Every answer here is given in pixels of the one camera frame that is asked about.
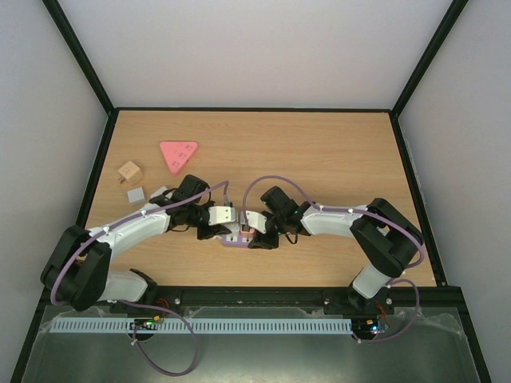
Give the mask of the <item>pink plug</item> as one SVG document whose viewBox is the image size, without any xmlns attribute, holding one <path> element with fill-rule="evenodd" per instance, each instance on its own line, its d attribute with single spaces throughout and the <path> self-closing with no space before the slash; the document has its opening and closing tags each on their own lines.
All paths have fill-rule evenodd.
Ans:
<svg viewBox="0 0 511 383">
<path fill-rule="evenodd" d="M 240 227 L 240 235 L 243 238 L 253 238 L 256 235 L 256 230 L 248 225 L 242 225 Z"/>
</svg>

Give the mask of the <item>purple power strip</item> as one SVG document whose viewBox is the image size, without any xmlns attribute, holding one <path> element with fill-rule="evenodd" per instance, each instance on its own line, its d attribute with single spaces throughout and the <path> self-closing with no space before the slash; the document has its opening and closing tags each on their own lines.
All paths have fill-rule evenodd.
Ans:
<svg viewBox="0 0 511 383">
<path fill-rule="evenodd" d="M 248 248 L 249 243 L 254 239 L 252 237 L 244 237 L 241 234 L 238 235 L 222 235 L 221 242 L 225 247 L 234 247 L 234 248 Z"/>
</svg>

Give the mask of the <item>white cube plug red pattern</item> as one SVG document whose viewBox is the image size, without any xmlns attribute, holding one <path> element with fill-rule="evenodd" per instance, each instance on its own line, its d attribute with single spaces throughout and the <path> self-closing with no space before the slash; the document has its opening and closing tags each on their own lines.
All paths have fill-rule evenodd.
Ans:
<svg viewBox="0 0 511 383">
<path fill-rule="evenodd" d="M 159 195 L 166 195 L 167 193 L 168 193 L 168 188 L 161 187 L 161 188 L 157 189 L 154 193 L 152 193 L 149 198 L 152 199 Z"/>
</svg>

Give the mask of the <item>pink triangular power strip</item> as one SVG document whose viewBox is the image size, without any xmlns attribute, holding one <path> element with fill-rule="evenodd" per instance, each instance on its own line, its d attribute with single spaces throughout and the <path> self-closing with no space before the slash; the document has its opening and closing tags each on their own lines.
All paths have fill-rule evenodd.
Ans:
<svg viewBox="0 0 511 383">
<path fill-rule="evenodd" d="M 177 176 L 187 162 L 195 155 L 198 143 L 195 141 L 163 141 L 160 151 L 173 176 Z"/>
</svg>

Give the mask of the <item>white 66W USB charger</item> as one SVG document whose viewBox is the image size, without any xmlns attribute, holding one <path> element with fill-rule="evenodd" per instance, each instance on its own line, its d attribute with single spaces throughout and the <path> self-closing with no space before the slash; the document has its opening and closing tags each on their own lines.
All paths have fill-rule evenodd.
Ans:
<svg viewBox="0 0 511 383">
<path fill-rule="evenodd" d="M 135 205 L 146 201 L 143 187 L 134 188 L 127 191 L 127 198 L 130 204 Z"/>
</svg>

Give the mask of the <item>beige dragon cube plug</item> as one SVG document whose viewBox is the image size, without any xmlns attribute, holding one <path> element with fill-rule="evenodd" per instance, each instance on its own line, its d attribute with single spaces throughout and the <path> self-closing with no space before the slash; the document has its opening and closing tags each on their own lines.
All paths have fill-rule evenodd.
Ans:
<svg viewBox="0 0 511 383">
<path fill-rule="evenodd" d="M 120 168 L 118 168 L 117 174 L 118 174 L 118 182 L 120 184 L 122 184 L 122 183 L 136 184 L 138 181 L 140 181 L 144 177 L 144 174 L 143 174 L 141 168 L 138 167 L 131 160 L 127 161 Z"/>
</svg>

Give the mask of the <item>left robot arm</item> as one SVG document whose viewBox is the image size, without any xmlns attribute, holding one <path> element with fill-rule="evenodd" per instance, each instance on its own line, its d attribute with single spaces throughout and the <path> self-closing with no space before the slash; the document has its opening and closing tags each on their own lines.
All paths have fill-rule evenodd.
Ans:
<svg viewBox="0 0 511 383">
<path fill-rule="evenodd" d="M 142 305 L 156 297 L 156 282 L 144 272 L 112 270 L 113 260 L 151 237 L 182 226 L 194 227 L 199 240 L 229 233 L 236 220 L 229 199 L 218 205 L 213 187 L 187 175 L 176 188 L 158 189 L 139 210 L 112 223 L 85 229 L 68 227 L 41 274 L 55 306 L 69 304 L 83 311 L 101 301 L 127 301 Z"/>
</svg>

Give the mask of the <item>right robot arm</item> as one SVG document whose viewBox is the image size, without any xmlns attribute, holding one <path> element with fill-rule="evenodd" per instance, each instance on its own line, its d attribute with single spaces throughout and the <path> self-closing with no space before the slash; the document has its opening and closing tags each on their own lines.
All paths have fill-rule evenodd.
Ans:
<svg viewBox="0 0 511 383">
<path fill-rule="evenodd" d="M 251 249 L 276 249 L 281 235 L 338 235 L 356 240 L 369 260 L 348 286 L 347 301 L 359 313 L 376 303 L 382 288 L 425 258 L 420 230 L 385 199 L 358 207 L 325 207 L 311 201 L 298 205 L 277 186 L 260 199 L 267 208 L 260 214 L 261 226 L 244 212 L 244 226 L 255 230 L 248 243 Z"/>
</svg>

